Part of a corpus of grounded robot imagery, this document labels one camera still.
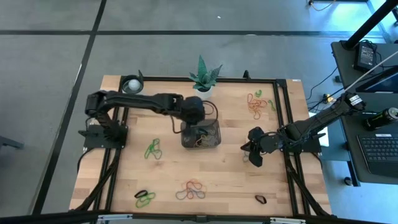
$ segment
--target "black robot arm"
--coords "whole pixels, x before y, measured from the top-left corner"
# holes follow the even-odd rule
[[[260,153],[272,153],[277,149],[293,149],[302,145],[309,139],[318,139],[323,135],[318,132],[341,116],[351,115],[362,111],[365,103],[355,93],[344,93],[328,109],[304,121],[290,123],[277,131],[264,133],[260,127],[255,127],[249,132],[249,142],[241,147],[250,152],[249,160],[255,166],[262,166]]]
[[[202,100],[197,96],[159,93],[153,96],[119,93],[116,91],[98,91],[87,97],[85,113],[96,118],[103,127],[104,136],[109,140],[118,140],[125,130],[117,121],[113,121],[108,111],[115,107],[128,107],[152,110],[162,115],[181,119],[188,125],[194,125],[205,119]]]

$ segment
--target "desk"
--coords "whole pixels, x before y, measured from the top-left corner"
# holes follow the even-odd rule
[[[104,76],[101,89],[118,90],[120,76]],[[302,83],[287,80],[293,119],[307,119]],[[268,106],[259,120],[248,111],[248,93],[262,90],[262,99],[275,104],[273,87],[264,83],[217,83],[210,98],[220,112],[221,144],[214,149],[186,150],[181,146],[180,135],[172,132],[168,116],[149,110],[130,109],[127,119],[129,133],[126,147],[121,152],[111,210],[114,212],[207,214],[207,215],[292,215],[283,154],[275,151],[265,155],[263,166],[254,167],[243,162],[240,150],[247,141],[248,131],[260,126],[264,131],[275,131],[277,114]],[[194,94],[192,82],[145,81],[144,94],[178,93],[185,97]],[[279,91],[283,101],[283,92]],[[284,106],[284,121],[287,116]],[[180,121],[175,122],[177,129]],[[153,139],[160,139],[163,155],[160,160],[144,153]],[[103,149],[94,149],[83,158],[77,176],[70,208],[79,206],[98,181],[103,160]],[[330,211],[322,169],[311,154],[301,155],[305,183],[317,202]],[[181,184],[197,179],[207,187],[206,198],[178,200],[176,191]],[[134,194],[146,189],[156,193],[156,198],[144,208],[136,208]],[[298,209],[303,212],[300,191],[295,188]],[[103,191],[102,203],[106,197]],[[261,205],[256,194],[266,197]]]
[[[334,42],[331,44],[333,49],[333,55],[336,59],[336,64],[343,81],[343,85],[349,85],[359,78],[363,73],[354,70],[352,64],[354,64],[354,50],[345,50],[340,42]],[[397,44],[377,44],[377,51],[386,58],[398,50]],[[392,57],[388,60],[385,66],[395,65],[398,62],[398,56]],[[381,68],[377,68],[376,72],[381,72]],[[350,89],[354,91],[357,86],[355,85]],[[385,93],[358,93],[364,102],[367,103],[366,109],[369,111],[380,111],[388,107],[397,107],[398,99],[396,94],[385,94]],[[354,164],[354,169],[358,179],[362,182],[382,183],[382,184],[398,184],[398,178],[384,177],[381,175],[374,175],[369,173],[366,167],[365,160],[363,158],[359,143],[356,140],[358,134],[369,134],[369,133],[396,133],[398,130],[398,124],[392,124],[389,126],[382,127],[374,132],[364,130],[360,121],[360,116],[348,116],[342,119],[343,127],[345,130],[346,140],[351,155],[351,159]]]

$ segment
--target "wooden tabletop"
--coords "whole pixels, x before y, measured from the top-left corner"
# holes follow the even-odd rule
[[[120,76],[106,75],[102,90],[118,90]],[[300,80],[287,80],[294,120],[307,119]],[[111,210],[114,212],[207,214],[207,215],[282,215],[292,214],[289,188],[283,155],[279,151],[263,156],[263,166],[255,167],[243,161],[240,147],[246,143],[248,131],[260,126],[264,132],[278,129],[277,113],[271,105],[262,109],[260,119],[248,111],[249,93],[262,90],[261,99],[272,100],[271,84],[217,83],[209,99],[218,108],[221,144],[213,149],[187,150],[182,147],[180,135],[172,132],[170,117],[149,110],[130,109],[127,119],[129,132],[122,150]],[[184,97],[194,95],[192,82],[145,82],[145,95],[178,93]],[[287,123],[283,92],[279,91],[284,123]],[[180,121],[175,119],[180,128]],[[148,159],[144,153],[153,139],[160,139],[162,157]],[[98,181],[104,149],[94,149],[81,162],[70,208],[79,206]],[[330,212],[322,169],[311,154],[301,155],[305,183],[317,202]],[[203,184],[205,198],[179,200],[175,194],[191,179]],[[104,188],[101,208],[104,207],[107,186]],[[296,186],[299,211],[302,201]],[[136,208],[134,195],[140,190],[155,192],[148,206]],[[263,195],[267,204],[254,199]]]

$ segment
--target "gray floor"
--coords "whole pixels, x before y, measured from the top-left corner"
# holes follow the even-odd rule
[[[378,7],[382,1],[372,1]],[[365,3],[336,3],[328,10],[309,9],[305,0],[283,1],[108,1],[100,30],[306,30],[353,31],[369,16]],[[327,3],[318,2],[321,7]],[[90,30],[100,0],[0,0],[1,29]],[[391,15],[383,21],[395,37]],[[223,64],[221,75],[301,79],[305,93],[336,67],[330,43],[346,37],[239,35],[112,35],[97,36],[75,109],[55,169],[44,212],[68,209],[83,138],[87,94],[96,91],[103,75],[187,76],[198,55],[208,66]],[[384,42],[382,38],[371,39]],[[0,135],[25,142],[15,151],[0,151],[0,216],[24,215],[52,146],[78,72],[88,36],[0,35]],[[326,81],[310,101],[341,85]],[[398,187],[342,184],[348,175],[343,162],[323,168],[333,213],[343,218],[395,222]],[[140,220],[136,223],[149,223]]]

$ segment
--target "white ball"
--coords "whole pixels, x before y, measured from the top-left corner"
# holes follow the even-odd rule
[[[129,89],[132,91],[137,91],[141,88],[141,83],[138,80],[130,80],[129,81]]]

